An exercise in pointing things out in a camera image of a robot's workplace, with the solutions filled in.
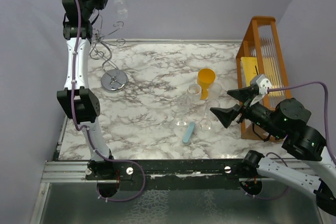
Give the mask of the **clear ribbed wine glass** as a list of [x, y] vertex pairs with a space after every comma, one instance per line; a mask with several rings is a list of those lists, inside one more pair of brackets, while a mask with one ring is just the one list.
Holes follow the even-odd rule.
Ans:
[[217, 100], [222, 92], [222, 86], [219, 83], [212, 83], [208, 88], [208, 99]]

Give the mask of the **yellow plastic wine glass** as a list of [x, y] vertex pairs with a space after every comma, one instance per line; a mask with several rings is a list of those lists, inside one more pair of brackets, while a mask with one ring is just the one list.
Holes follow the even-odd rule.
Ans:
[[201, 69], [197, 74], [197, 84], [201, 87], [201, 100], [208, 97], [208, 88], [215, 81], [216, 74], [210, 68]]

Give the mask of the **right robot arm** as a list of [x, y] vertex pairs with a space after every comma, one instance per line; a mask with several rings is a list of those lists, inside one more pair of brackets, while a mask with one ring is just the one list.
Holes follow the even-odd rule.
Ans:
[[241, 102], [229, 109], [211, 108], [210, 111], [221, 124], [228, 128], [232, 121], [245, 119], [265, 130], [269, 136], [282, 138], [282, 148], [297, 160], [303, 161], [315, 175], [307, 175], [250, 150], [240, 169], [246, 177], [264, 176], [273, 178], [296, 189], [316, 201], [317, 206], [330, 215], [335, 215], [335, 160], [327, 148], [327, 140], [319, 131], [307, 125], [311, 112], [294, 98], [278, 103], [275, 110], [255, 102], [258, 95], [264, 96], [269, 89], [257, 84], [229, 90], [227, 93]]

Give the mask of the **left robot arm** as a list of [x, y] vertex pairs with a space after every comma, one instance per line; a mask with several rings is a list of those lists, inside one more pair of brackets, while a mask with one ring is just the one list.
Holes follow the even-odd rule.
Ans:
[[91, 155], [88, 162], [90, 176], [110, 179], [115, 175], [116, 166], [111, 163], [113, 156], [99, 125], [99, 99], [88, 84], [88, 57], [93, 35], [90, 17], [95, 10], [103, 10], [108, 0], [61, 2], [65, 9], [62, 25], [67, 43], [68, 70], [64, 88], [57, 92], [57, 100], [76, 130], [86, 139]]

